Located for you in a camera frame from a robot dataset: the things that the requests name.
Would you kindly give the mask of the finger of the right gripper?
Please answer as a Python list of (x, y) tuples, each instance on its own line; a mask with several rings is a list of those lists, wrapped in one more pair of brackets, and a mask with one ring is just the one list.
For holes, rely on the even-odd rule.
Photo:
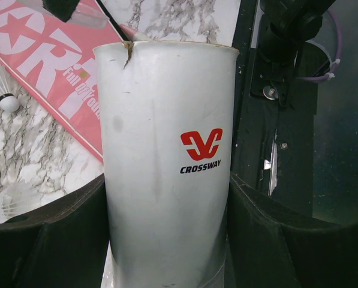
[(63, 22), (71, 19), (80, 0), (42, 0), (43, 8)]

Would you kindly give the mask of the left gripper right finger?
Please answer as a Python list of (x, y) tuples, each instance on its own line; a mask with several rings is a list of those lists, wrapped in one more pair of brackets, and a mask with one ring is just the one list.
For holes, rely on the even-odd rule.
[(237, 287), (358, 287), (358, 223), (307, 217), (235, 174), (227, 233)]

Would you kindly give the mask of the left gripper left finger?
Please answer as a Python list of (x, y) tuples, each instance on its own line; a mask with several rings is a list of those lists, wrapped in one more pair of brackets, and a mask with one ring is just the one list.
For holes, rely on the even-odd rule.
[(109, 245), (104, 175), (0, 224), (0, 287), (100, 287)]

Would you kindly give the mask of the white shuttlecock tube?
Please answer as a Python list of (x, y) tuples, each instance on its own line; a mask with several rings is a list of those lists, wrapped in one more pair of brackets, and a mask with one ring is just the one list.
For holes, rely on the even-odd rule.
[(239, 52), (124, 41), (94, 54), (116, 287), (223, 287)]

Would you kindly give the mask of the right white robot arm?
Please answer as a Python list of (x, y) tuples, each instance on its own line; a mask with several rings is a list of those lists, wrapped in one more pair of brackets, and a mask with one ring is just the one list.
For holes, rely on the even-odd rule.
[[(333, 1), (261, 1), (260, 9), (269, 18), (275, 35), (282, 40), (302, 43), (314, 38), (322, 26), (322, 16), (330, 14)], [(80, 1), (41, 1), (40, 7), (63, 22), (80, 25), (105, 22), (106, 16)]]

